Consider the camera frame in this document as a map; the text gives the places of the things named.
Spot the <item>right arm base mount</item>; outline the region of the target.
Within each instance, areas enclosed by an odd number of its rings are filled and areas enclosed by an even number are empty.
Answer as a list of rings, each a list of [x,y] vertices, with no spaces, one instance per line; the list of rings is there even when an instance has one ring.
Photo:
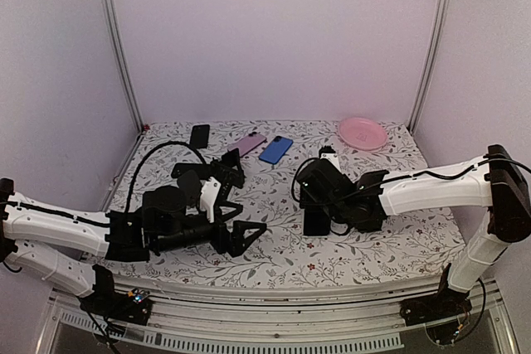
[[[450,268],[451,264],[444,268],[435,293],[400,302],[399,314],[407,326],[465,314],[472,309],[470,292],[462,293],[450,287]]]

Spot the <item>black phone blue edge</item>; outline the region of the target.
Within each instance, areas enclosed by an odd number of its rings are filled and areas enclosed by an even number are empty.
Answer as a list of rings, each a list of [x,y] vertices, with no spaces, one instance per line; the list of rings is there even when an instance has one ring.
[[[330,219],[328,215],[318,208],[304,210],[303,235],[327,236],[330,233]]]

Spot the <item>dark grey phone stand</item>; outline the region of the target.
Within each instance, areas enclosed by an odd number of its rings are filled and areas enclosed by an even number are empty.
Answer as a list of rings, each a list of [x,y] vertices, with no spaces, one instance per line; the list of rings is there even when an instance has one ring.
[[[202,183],[197,173],[193,170],[186,171],[177,178],[177,184],[185,194],[187,206],[197,206],[202,194]]]

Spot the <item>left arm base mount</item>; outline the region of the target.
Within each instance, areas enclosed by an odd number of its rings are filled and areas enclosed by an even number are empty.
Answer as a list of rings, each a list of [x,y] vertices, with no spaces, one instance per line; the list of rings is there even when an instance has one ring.
[[[92,292],[80,298],[80,307],[89,313],[100,315],[105,321],[118,320],[146,326],[153,308],[149,292],[133,289],[120,293],[115,290],[111,271],[97,264],[91,268],[95,272],[95,282],[92,284]]]

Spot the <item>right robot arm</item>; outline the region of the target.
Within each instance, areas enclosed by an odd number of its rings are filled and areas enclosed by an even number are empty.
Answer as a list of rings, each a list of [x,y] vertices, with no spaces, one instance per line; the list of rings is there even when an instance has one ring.
[[[361,232],[380,230],[389,216],[437,207],[478,206],[485,216],[457,261],[446,267],[439,292],[429,300],[435,317],[460,306],[476,280],[513,243],[530,236],[526,166],[501,145],[466,162],[420,171],[366,172],[355,182],[341,172],[327,148],[300,166],[294,178],[297,202],[321,210],[331,221]]]

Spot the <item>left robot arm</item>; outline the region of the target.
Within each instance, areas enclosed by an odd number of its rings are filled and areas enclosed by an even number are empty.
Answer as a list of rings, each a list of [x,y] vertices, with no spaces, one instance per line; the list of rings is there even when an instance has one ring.
[[[191,215],[188,194],[174,186],[145,192],[134,212],[83,212],[32,200],[15,191],[13,180],[3,178],[1,260],[28,266],[79,298],[90,296],[104,315],[114,316],[124,300],[104,284],[112,279],[111,272],[96,271],[55,248],[122,263],[148,261],[152,255],[203,242],[220,255],[243,255],[266,232],[266,224],[237,220],[240,206],[223,214],[216,205],[219,191],[215,179],[197,189],[199,211]]]

